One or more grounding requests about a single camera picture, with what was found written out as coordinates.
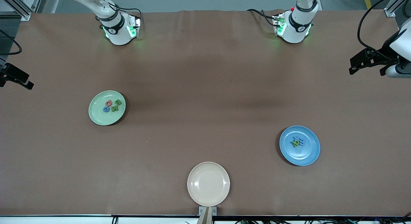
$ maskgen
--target cable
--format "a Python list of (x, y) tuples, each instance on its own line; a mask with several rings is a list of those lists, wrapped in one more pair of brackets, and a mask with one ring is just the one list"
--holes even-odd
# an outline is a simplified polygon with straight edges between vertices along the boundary
[(261, 10), (261, 13), (263, 13), (264, 18), (266, 19), (266, 21), (267, 21), (270, 25), (275, 26), (275, 27), (280, 27), (279, 25), (275, 25), (275, 24), (271, 23), (271, 22), (268, 20), (266, 14), (264, 13), (264, 10)]
[(411, 17), (410, 15), (408, 15), (407, 11), (405, 11), (405, 7), (407, 6), (407, 4), (408, 4), (409, 1), (410, 1), (410, 0), (405, 0), (405, 1), (404, 1), (404, 5), (402, 6), (402, 14), (403, 14), (404, 17), (406, 17), (406, 18), (410, 18), (410, 17)]
[(22, 52), (22, 47), (15, 41), (14, 38), (12, 38), (10, 35), (6, 34), (6, 32), (4, 32), (4, 31), (2, 31), (2, 30), (0, 30), (0, 32), (1, 32), (2, 34), (6, 35), (7, 38), (10, 38), (10, 39), (16, 44), (16, 46), (19, 48), (19, 50), (16, 51), (16, 52), (0, 53), (0, 55), (14, 55), (14, 54), (19, 54), (19, 53)]
[[(370, 216), (364, 216), (364, 217), (358, 217), (357, 221), (354, 221), (352, 219), (348, 219), (347, 217), (339, 217), (336, 219), (331, 219), (331, 218), (316, 218), (313, 220), (305, 220), (304, 224), (355, 224), (355, 223), (360, 223), (361, 221), (378, 221), (379, 224), (396, 224), (396, 223), (402, 223), (405, 224), (405, 218), (411, 216), (411, 212), (407, 213), (405, 216), (401, 218), (393, 217), (393, 218), (377, 218), (377, 217), (370, 217)], [(286, 218), (280, 218), (280, 217), (259, 217), (258, 219), (242, 219), (237, 221), (235, 224), (241, 223), (241, 221), (246, 221), (248, 224), (258, 224), (258, 221), (262, 221), (263, 224), (290, 224), (287, 222)]]
[(249, 10), (247, 10), (247, 11), (252, 11), (252, 12), (256, 12), (256, 13), (258, 13), (259, 15), (261, 15), (261, 16), (265, 16), (266, 18), (273, 18), (273, 17), (270, 17), (270, 16), (266, 16), (265, 14), (262, 14), (260, 11), (258, 11), (258, 10), (255, 10), (255, 9), (249, 9)]
[(113, 220), (111, 220), (111, 224), (117, 224), (118, 223), (118, 217), (114, 216)]
[(259, 12), (258, 10), (255, 10), (255, 9), (249, 9), (249, 10), (247, 10), (247, 11), (256, 12), (256, 13), (258, 13), (259, 15), (263, 16), (270, 25), (275, 26), (275, 27), (280, 27), (279, 25), (275, 25), (275, 24), (271, 23), (271, 22), (268, 20), (268, 19), (273, 19), (273, 16), (279, 15), (279, 13), (278, 13), (278, 14), (275, 14), (275, 15), (273, 15), (273, 16), (267, 16), (267, 15), (264, 13), (264, 10), (261, 10), (261, 12)]
[(358, 41), (361, 43), (361, 45), (363, 45), (364, 47), (367, 47), (367, 48), (369, 48), (370, 50), (373, 50), (374, 52), (380, 54), (382, 57), (384, 57), (384, 58), (387, 59), (387, 60), (394, 60), (394, 59), (391, 59), (391, 58), (387, 57), (386, 55), (380, 53), (380, 52), (377, 51), (375, 48), (370, 47), (369, 45), (365, 44), (365, 43), (361, 40), (361, 38), (360, 38), (361, 25), (363, 24), (363, 21), (364, 21), (365, 17), (371, 12), (372, 9), (374, 9), (374, 7), (376, 7), (379, 3), (383, 2), (383, 1), (385, 1), (385, 0), (379, 0), (377, 3), (375, 3), (374, 5), (372, 5), (370, 9), (368, 9), (368, 10), (365, 12), (364, 16), (363, 16), (363, 17), (361, 18), (361, 20), (360, 20), (360, 23), (358, 24), (357, 38), (358, 38)]
[(130, 9), (122, 8), (122, 7), (118, 6), (117, 4), (111, 4), (111, 3), (109, 3), (107, 0), (103, 0), (103, 1), (107, 2), (107, 3), (109, 4), (110, 8), (111, 8), (112, 10), (114, 10), (114, 11), (123, 11), (123, 12), (125, 12), (125, 10), (129, 10), (129, 11), (130, 11), (130, 10), (138, 10), (138, 12), (140, 13), (141, 19), (143, 19), (143, 13), (141, 12), (141, 10), (139, 10), (139, 9), (137, 9), (137, 8), (130, 8)]

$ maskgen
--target green plate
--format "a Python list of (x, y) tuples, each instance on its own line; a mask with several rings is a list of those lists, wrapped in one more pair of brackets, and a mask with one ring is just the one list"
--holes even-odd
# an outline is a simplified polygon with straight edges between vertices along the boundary
[[(112, 105), (109, 107), (109, 112), (104, 112), (106, 102), (111, 100)], [(115, 104), (116, 100), (120, 100), (121, 104)], [(118, 111), (112, 111), (112, 107), (117, 106)], [(110, 125), (116, 123), (126, 110), (126, 101), (124, 97), (117, 91), (103, 91), (96, 95), (90, 102), (88, 107), (88, 115), (94, 123), (98, 125)]]

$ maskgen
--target black bracket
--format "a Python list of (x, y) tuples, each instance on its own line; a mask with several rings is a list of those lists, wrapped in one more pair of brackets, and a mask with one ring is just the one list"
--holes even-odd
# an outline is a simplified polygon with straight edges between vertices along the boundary
[(28, 80), (28, 77), (29, 74), (26, 72), (10, 63), (6, 63), (3, 68), (0, 69), (0, 87), (4, 87), (6, 81), (11, 81), (31, 90), (34, 84)]
[(125, 19), (121, 16), (120, 22), (112, 27), (103, 25), (104, 29), (109, 32), (110, 34), (118, 34), (118, 31), (123, 27)]
[(378, 53), (365, 48), (364, 50), (360, 51), (358, 54), (356, 54), (354, 57), (350, 59), (351, 62), (351, 67), (349, 69), (350, 75), (355, 74), (358, 70), (366, 68), (366, 67), (373, 67), (377, 65), (388, 65), (385, 66), (384, 68), (381, 69), (380, 73), (384, 71), (385, 75), (385, 70), (393, 64), (398, 63), (398, 59), (394, 58), (393, 60), (388, 60)]

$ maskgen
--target floor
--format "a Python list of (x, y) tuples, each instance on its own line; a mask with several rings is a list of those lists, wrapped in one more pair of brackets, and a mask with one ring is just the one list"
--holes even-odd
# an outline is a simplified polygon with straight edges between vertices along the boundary
[[(175, 12), (180, 10), (258, 10), (289, 9), (295, 6), (295, 0), (113, 0), (116, 4), (125, 8), (139, 8), (143, 12)], [(377, 6), (383, 9), (388, 0)], [(323, 10), (366, 10), (365, 0), (321, 0)], [(87, 7), (73, 0), (45, 0), (43, 12), (46, 13), (91, 13)], [(406, 19), (399, 10), (396, 13), (398, 24)], [(15, 36), (19, 19), (1, 19), (0, 29), (10, 36)], [(8, 38), (0, 38), (0, 53), (10, 50), (12, 41)]]

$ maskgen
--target table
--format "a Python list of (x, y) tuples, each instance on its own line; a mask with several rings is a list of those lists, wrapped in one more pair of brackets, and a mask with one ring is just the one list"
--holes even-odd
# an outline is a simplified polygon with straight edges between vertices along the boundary
[[(148, 13), (126, 46), (92, 14), (33, 14), (9, 62), (35, 86), (0, 90), (0, 213), (188, 215), (188, 174), (214, 161), (231, 179), (220, 215), (404, 215), (411, 83), (348, 74), (363, 14), (321, 11), (288, 44), (251, 12)], [(372, 11), (362, 36), (380, 47), (397, 30)], [(127, 100), (112, 126), (88, 117), (105, 90)], [(314, 164), (282, 157), (292, 125), (320, 139)]]

